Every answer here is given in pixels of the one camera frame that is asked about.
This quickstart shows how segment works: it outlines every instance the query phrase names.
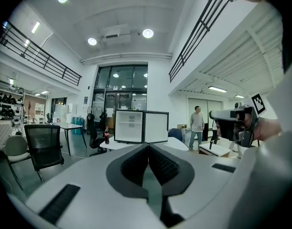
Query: jeans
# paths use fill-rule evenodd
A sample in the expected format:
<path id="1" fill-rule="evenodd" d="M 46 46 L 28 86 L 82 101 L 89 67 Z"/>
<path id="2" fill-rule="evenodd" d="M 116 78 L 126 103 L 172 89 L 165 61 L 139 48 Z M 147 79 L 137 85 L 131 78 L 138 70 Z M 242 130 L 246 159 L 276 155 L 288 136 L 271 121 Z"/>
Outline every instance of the jeans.
<path id="1" fill-rule="evenodd" d="M 198 148 L 202 142 L 202 132 L 193 132 L 192 131 L 192 134 L 190 135 L 190 142 L 189 142 L 189 148 L 190 149 L 193 149 L 193 144 L 194 144 L 194 141 L 195 141 L 195 135 L 197 134 L 197 137 L 198 137 Z"/>
<path id="2" fill-rule="evenodd" d="M 217 130 L 212 130 L 213 131 L 213 136 L 211 138 L 211 141 L 214 140 L 214 144 L 217 144 L 217 140 L 218 140 L 218 133 Z"/>

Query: chair backrest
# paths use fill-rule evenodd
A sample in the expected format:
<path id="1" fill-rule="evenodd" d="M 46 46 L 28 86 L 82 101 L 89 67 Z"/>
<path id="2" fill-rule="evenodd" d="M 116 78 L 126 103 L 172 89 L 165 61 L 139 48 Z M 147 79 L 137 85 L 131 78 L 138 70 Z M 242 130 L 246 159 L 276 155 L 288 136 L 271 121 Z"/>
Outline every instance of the chair backrest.
<path id="1" fill-rule="evenodd" d="M 7 138 L 3 146 L 3 152 L 7 156 L 19 156 L 27 152 L 27 142 L 20 135 L 13 135 Z"/>
<path id="2" fill-rule="evenodd" d="M 182 141 L 183 140 L 183 136 L 182 136 L 182 131 L 180 129 L 177 128 L 172 128 L 169 133 L 168 133 L 169 137 L 175 137 L 176 139 Z"/>
<path id="3" fill-rule="evenodd" d="M 90 132 L 90 143 L 89 145 L 92 147 L 94 144 L 94 141 L 97 139 L 97 131 L 94 124 L 94 115 L 88 114 L 87 116 L 87 126 L 88 130 Z"/>
<path id="4" fill-rule="evenodd" d="M 58 125 L 25 125 L 28 147 L 31 148 L 60 148 L 60 126 Z"/>

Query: black velcro strip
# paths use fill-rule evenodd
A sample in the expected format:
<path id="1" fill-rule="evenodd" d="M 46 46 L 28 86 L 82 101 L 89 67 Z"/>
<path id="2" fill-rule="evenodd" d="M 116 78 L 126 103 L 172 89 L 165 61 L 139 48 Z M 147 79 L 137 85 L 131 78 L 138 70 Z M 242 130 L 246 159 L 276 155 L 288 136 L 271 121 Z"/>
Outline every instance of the black velcro strip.
<path id="1" fill-rule="evenodd" d="M 39 215 L 48 222 L 55 224 L 62 213 L 71 203 L 80 187 L 67 184 L 39 213 Z"/>
<path id="2" fill-rule="evenodd" d="M 227 172 L 230 172 L 230 173 L 234 173 L 234 171 L 236 169 L 235 167 L 225 166 L 225 165 L 222 165 L 222 164 L 213 164 L 212 167 L 216 168 L 216 169 L 219 169 L 219 170 L 224 170 L 224 171 L 227 171 Z"/>

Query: table leg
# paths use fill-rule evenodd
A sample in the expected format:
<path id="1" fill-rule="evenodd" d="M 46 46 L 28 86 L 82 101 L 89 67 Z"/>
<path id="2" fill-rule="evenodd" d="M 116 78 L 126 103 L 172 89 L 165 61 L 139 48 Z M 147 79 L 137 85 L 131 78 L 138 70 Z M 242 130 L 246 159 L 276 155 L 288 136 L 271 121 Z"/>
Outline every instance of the table leg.
<path id="1" fill-rule="evenodd" d="M 83 128 L 82 127 L 81 127 L 81 135 L 83 136 L 83 142 L 84 142 L 85 148 L 87 148 L 87 144 L 85 143 L 85 139 L 84 139 L 84 135 L 83 135 Z"/>
<path id="2" fill-rule="evenodd" d="M 69 145 L 69 130 L 65 130 L 66 131 L 66 142 L 68 144 L 68 150 L 69 150 L 69 156 L 71 156 L 71 152 L 70 152 L 70 145 Z"/>

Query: white tabletop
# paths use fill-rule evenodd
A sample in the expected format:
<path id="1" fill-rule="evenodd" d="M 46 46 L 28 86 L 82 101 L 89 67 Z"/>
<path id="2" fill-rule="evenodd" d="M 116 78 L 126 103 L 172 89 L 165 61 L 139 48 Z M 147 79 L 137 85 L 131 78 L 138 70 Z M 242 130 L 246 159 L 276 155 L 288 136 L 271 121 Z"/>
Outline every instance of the white tabletop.
<path id="1" fill-rule="evenodd" d="M 179 150 L 184 150 L 184 151 L 188 151 L 188 147 L 182 143 L 181 141 L 179 141 L 178 139 L 176 139 L 175 137 L 169 137 L 167 142 L 164 143 L 160 143 L 163 144 L 165 146 L 168 147 L 172 147 L 175 149 L 179 149 Z M 109 138 L 109 144 L 106 144 L 105 142 L 102 142 L 100 144 L 100 147 L 102 148 L 107 148 L 107 149 L 112 149 L 112 150 L 117 150 L 117 149 L 121 149 L 124 147 L 129 147 L 135 144 L 132 143 L 119 143 L 114 141 L 114 137 Z"/>
<path id="2" fill-rule="evenodd" d="M 210 143 L 201 144 L 200 147 L 211 154 L 215 154 L 217 156 L 223 156 L 229 153 L 231 150 L 225 147 L 221 147 L 217 144 L 212 144 L 212 148 L 209 148 Z"/>
<path id="3" fill-rule="evenodd" d="M 61 123 L 61 122 L 54 122 L 54 123 L 51 123 L 52 125 L 58 125 L 60 126 L 60 128 L 62 129 L 78 129 L 78 128 L 81 128 L 82 125 L 75 125 L 75 124 L 69 124 L 69 123 Z"/>

